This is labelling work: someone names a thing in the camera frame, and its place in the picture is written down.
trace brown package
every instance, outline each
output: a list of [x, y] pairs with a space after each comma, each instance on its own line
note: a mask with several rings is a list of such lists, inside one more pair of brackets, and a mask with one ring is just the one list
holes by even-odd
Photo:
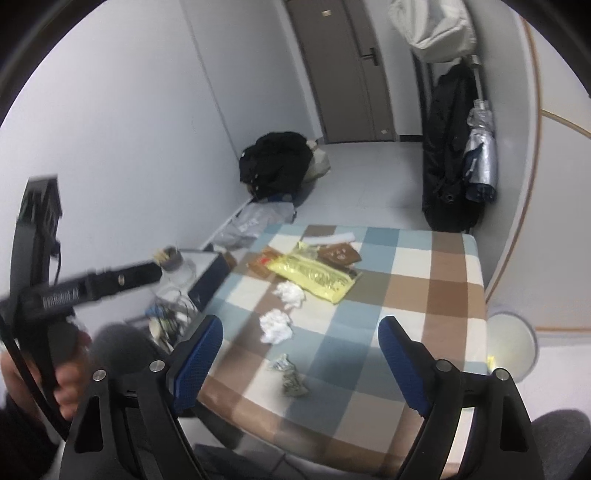
[[352, 265], [361, 261], [361, 256], [349, 244], [330, 245], [318, 249], [318, 257], [337, 265]]
[[267, 278], [269, 275], [273, 275], [273, 273], [270, 270], [267, 270], [265, 265], [280, 256], [282, 256], [281, 252], [278, 252], [271, 247], [265, 247], [254, 260], [248, 262], [248, 268], [257, 277]]

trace crumpled tissue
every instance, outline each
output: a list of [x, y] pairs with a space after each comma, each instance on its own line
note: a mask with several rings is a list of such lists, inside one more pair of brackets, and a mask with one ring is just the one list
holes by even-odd
[[282, 391], [286, 397], [301, 397], [308, 393], [297, 370], [288, 370], [283, 374]]
[[285, 303], [286, 310], [291, 310], [292, 308], [299, 309], [301, 303], [306, 299], [304, 290], [290, 281], [285, 281], [277, 285], [273, 295], [278, 296]]
[[273, 309], [260, 317], [261, 329], [265, 333], [261, 337], [262, 343], [277, 345], [291, 338], [291, 319], [289, 315], [278, 309]]

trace yellow package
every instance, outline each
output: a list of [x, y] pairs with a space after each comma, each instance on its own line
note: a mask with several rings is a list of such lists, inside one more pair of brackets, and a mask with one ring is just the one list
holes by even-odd
[[267, 269], [299, 285], [304, 290], [328, 300], [340, 302], [353, 287], [359, 273], [351, 268], [327, 265], [300, 255], [307, 245], [300, 244], [292, 253], [283, 255], [267, 264]]

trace grey floor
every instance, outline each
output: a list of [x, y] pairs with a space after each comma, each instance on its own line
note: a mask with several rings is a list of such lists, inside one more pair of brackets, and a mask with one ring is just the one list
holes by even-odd
[[322, 145], [331, 171], [316, 181], [296, 223], [429, 229], [421, 212], [423, 147], [375, 142]]

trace plastic bag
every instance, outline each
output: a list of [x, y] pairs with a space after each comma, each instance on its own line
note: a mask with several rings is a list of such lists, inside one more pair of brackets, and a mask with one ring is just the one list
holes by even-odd
[[225, 248], [250, 246], [274, 223], [292, 223], [296, 215], [293, 203], [249, 203], [212, 240], [214, 245]]
[[308, 172], [304, 177], [304, 182], [319, 179], [326, 175], [330, 170], [328, 153], [318, 148], [318, 144], [312, 140], [308, 141], [308, 146], [312, 150], [314, 156], [308, 167]]
[[293, 252], [269, 262], [267, 268], [321, 299], [340, 302], [360, 274], [351, 268], [313, 260], [310, 258], [312, 250], [300, 242]]

